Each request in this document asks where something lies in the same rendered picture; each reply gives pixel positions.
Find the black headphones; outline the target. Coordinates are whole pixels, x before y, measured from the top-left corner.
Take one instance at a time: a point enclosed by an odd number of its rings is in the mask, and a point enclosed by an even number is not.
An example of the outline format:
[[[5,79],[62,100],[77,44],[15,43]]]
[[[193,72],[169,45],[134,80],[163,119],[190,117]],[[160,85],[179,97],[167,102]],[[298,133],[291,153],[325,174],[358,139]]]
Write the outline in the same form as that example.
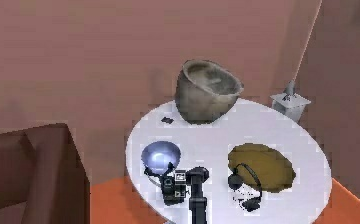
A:
[[[262,185],[260,179],[258,178],[257,174],[254,172],[254,170],[249,165],[245,163],[240,163],[232,169],[232,174],[228,177],[228,186],[231,190],[237,191],[244,184],[244,178],[241,177],[238,172],[239,166],[244,167],[249,172],[249,174],[252,176],[253,180],[255,181],[257,186],[257,191],[259,192],[259,195],[257,197],[253,197],[250,199],[238,199],[239,205],[243,209],[245,209],[247,212],[253,212],[260,208],[260,203],[263,195]]]

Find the brown sofa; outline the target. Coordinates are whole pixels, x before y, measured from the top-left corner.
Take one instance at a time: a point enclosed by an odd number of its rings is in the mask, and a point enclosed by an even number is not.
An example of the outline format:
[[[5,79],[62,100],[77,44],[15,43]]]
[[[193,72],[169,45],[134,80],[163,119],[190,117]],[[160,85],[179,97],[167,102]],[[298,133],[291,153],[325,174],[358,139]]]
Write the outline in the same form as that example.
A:
[[[0,134],[0,224],[90,224],[90,182],[66,124]]]

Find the large grey stone pot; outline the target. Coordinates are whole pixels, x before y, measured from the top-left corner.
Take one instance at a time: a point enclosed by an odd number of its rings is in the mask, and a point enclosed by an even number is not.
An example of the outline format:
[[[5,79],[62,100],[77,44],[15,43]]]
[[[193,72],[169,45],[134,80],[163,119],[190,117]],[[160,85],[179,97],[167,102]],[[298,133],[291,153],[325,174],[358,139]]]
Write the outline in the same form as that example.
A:
[[[175,104],[190,124],[210,124],[226,114],[244,90],[242,82],[210,60],[187,60],[178,75]]]

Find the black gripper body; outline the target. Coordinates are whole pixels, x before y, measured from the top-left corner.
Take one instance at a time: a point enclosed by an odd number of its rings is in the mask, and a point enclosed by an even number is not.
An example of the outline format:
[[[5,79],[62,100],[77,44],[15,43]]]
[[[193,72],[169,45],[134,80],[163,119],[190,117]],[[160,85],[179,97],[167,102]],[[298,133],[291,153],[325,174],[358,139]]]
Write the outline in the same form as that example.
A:
[[[172,176],[163,176],[160,179],[161,192],[163,195],[164,204],[167,206],[174,205],[177,203],[175,197],[175,180]]]

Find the grey table lamp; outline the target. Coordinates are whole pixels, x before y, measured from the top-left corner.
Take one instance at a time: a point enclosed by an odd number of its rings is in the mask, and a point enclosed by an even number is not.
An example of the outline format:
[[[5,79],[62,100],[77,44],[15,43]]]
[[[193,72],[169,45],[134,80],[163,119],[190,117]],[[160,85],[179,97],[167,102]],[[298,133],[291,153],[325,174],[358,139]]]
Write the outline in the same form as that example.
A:
[[[291,80],[286,88],[284,89],[283,93],[285,94],[285,96],[282,98],[283,101],[288,101],[290,100],[292,97],[295,96],[295,81]]]

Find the white round table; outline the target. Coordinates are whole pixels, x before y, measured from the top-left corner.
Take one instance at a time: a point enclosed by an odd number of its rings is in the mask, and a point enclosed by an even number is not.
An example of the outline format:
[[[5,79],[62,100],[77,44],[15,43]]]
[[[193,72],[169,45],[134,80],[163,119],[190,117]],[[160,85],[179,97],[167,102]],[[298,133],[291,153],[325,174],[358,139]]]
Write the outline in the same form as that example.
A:
[[[161,122],[163,117],[174,122]],[[208,198],[208,224],[311,224],[329,201],[331,170],[316,141],[297,123],[281,113],[252,101],[239,99],[232,109],[210,125],[190,125],[174,102],[151,110],[133,128],[126,147],[131,182],[157,213],[175,224],[192,224],[188,203],[166,206],[160,188],[144,174],[141,153],[156,141],[169,141],[181,150],[178,167],[206,168],[203,185]],[[246,212],[233,199],[227,178],[228,154],[237,145],[263,144],[279,151],[291,163],[296,177],[291,188],[263,194],[261,208]]]

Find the small white side table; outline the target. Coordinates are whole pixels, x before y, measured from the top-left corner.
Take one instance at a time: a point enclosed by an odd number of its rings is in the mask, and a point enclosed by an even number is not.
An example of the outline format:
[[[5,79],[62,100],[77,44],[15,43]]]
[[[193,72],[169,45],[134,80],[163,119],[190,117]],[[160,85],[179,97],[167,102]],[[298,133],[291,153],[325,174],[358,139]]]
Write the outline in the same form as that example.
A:
[[[310,100],[295,93],[287,95],[286,93],[275,94],[271,96],[272,108],[279,113],[290,118],[294,122],[298,122]]]

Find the blue shiny bowl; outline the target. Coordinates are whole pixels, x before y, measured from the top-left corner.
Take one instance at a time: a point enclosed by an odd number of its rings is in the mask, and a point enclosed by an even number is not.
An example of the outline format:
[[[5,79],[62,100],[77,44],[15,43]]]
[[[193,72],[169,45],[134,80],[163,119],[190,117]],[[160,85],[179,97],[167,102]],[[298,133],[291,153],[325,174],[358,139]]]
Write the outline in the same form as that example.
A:
[[[156,141],[146,146],[141,154],[141,160],[145,167],[155,174],[163,175],[168,164],[177,167],[181,158],[179,147],[169,141]]]

